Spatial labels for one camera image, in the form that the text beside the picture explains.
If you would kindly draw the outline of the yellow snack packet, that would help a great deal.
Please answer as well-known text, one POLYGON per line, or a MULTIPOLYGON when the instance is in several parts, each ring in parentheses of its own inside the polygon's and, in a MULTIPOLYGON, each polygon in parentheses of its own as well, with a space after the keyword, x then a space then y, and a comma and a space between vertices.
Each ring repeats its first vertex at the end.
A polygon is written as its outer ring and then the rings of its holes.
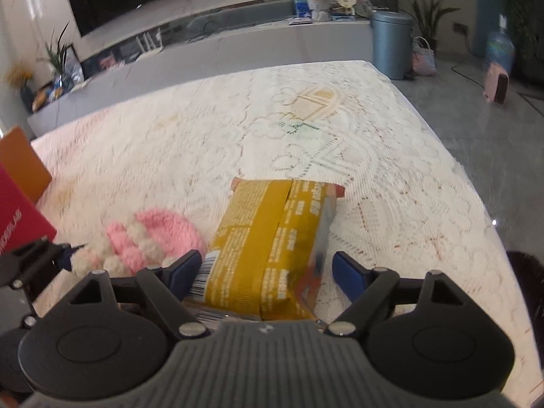
POLYGON ((329 182, 233 179, 189 301, 257 321, 313 318, 344 195, 329 182))

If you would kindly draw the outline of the red cardboard box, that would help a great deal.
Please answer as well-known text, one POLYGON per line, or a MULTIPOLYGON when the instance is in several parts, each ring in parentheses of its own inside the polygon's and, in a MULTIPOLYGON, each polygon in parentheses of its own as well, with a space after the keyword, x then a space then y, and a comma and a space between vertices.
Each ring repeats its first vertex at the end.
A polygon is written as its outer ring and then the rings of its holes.
POLYGON ((0 176, 0 252, 11 252, 35 239, 54 240, 57 230, 21 192, 4 169, 0 176))

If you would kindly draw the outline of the pink white knitted hat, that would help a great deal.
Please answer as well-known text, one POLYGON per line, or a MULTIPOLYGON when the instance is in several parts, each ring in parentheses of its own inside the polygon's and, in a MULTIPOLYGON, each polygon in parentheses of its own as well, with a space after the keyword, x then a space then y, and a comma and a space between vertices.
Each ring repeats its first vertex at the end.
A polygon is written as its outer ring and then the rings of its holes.
POLYGON ((93 270, 128 277, 147 267, 168 267, 192 250, 206 253, 196 226, 175 211, 155 208, 110 222, 70 261, 78 277, 93 270))

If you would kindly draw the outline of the white lace tablecloth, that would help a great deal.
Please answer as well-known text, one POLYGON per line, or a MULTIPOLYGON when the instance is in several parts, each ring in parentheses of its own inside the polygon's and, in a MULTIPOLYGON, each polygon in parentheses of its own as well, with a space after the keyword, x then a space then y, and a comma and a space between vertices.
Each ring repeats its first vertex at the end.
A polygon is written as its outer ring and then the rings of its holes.
POLYGON ((528 407, 543 393, 527 307, 484 204, 367 62, 204 78, 92 113, 32 145, 53 176, 40 211, 72 244, 155 207, 184 215, 210 239, 234 178, 343 185, 329 248, 405 276, 448 274, 514 344, 505 395, 528 407))

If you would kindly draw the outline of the orange cardboard box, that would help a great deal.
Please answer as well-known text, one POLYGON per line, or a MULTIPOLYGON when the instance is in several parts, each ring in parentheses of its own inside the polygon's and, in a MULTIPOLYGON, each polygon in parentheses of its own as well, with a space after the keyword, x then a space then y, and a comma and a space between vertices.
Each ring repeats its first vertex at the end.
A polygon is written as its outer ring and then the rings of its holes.
POLYGON ((1 137, 1 166, 16 186, 36 204, 52 181, 29 139, 19 127, 13 127, 1 137))

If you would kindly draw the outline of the yellow dried flower vase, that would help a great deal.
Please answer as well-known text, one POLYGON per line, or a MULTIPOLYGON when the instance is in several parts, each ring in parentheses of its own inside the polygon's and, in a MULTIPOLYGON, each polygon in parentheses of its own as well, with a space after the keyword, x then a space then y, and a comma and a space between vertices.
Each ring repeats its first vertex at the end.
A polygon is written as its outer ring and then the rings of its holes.
POLYGON ((27 112, 29 114, 33 113, 32 104, 36 92, 31 68, 23 61, 15 62, 5 71, 4 81, 18 93, 27 112))

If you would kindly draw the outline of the green plant in vase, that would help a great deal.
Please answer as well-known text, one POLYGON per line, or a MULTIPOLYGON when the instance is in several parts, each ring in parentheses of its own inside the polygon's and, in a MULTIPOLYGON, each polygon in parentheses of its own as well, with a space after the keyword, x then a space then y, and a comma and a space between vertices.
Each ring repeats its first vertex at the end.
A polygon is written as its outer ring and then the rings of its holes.
POLYGON ((40 57, 39 62, 44 62, 52 69, 53 90, 62 95, 69 93, 76 86, 85 82, 83 67, 72 44, 64 40, 68 23, 59 35, 52 33, 51 39, 45 43, 45 57, 40 57))

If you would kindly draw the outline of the pastel woven handbag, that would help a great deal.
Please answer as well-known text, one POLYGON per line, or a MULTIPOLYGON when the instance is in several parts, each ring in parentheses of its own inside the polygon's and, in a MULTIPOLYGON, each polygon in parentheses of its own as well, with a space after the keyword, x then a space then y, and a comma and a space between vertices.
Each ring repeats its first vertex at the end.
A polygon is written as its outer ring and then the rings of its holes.
POLYGON ((416 36, 412 43, 412 70, 421 77, 432 77, 437 73, 434 51, 421 36, 416 36))

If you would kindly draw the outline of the pink space heater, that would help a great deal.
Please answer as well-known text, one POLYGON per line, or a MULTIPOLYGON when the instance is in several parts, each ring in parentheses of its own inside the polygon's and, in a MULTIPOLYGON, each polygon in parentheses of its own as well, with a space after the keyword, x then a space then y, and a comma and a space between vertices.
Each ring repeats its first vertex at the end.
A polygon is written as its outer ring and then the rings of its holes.
POLYGON ((484 95, 489 102, 504 105, 509 87, 509 75, 506 70, 497 63, 489 65, 484 80, 484 95))

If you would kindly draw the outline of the blue-grey trash bin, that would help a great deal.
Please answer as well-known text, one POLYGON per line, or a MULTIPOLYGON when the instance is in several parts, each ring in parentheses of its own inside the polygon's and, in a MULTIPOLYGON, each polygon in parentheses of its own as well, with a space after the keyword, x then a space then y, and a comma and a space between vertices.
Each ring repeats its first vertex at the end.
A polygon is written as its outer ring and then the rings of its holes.
POLYGON ((413 18, 404 12, 374 11, 373 65, 388 78, 402 80, 412 68, 413 18))

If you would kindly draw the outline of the long grey TV cabinet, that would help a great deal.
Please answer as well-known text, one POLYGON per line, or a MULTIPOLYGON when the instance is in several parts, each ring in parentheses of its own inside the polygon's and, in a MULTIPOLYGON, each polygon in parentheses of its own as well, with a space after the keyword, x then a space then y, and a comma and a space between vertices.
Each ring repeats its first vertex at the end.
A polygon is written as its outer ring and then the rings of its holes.
POLYGON ((277 65, 373 60, 368 20, 291 25, 276 21, 223 31, 178 43, 132 64, 96 75, 59 100, 30 115, 36 136, 97 110, 147 93, 214 75, 277 65))

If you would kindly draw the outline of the blue water bottle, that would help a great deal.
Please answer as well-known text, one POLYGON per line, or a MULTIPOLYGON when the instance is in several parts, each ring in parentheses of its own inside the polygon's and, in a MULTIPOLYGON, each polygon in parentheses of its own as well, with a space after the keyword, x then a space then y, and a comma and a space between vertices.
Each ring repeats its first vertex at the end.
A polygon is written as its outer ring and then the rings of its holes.
POLYGON ((499 15, 499 27, 497 31, 491 31, 488 35, 485 49, 485 67, 500 65, 510 75, 515 57, 514 43, 507 33, 507 18, 499 15))

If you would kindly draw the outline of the potted green plant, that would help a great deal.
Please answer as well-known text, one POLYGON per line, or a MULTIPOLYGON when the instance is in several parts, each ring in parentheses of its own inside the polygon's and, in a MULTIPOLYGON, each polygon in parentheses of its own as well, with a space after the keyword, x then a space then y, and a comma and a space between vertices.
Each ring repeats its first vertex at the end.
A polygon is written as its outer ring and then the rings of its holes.
POLYGON ((440 21, 448 14, 460 10, 459 7, 445 6, 448 0, 408 0, 412 15, 417 22, 421 37, 435 52, 440 21))

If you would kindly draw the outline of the teddy bear gift display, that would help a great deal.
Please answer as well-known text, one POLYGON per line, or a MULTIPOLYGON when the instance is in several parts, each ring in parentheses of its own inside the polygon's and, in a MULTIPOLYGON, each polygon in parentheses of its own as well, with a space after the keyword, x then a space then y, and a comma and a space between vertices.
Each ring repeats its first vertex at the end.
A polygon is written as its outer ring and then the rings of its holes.
POLYGON ((294 0, 298 19, 310 23, 369 18, 373 14, 370 0, 294 0))

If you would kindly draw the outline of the dark cabinet with plants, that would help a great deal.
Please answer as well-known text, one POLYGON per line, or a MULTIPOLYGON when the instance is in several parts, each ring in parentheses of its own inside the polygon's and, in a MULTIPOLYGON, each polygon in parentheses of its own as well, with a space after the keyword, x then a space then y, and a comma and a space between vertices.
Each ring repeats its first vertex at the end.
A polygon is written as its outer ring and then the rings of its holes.
POLYGON ((543 0, 477 0, 476 50, 482 53, 489 34, 504 16, 514 43, 514 78, 543 87, 543 0))

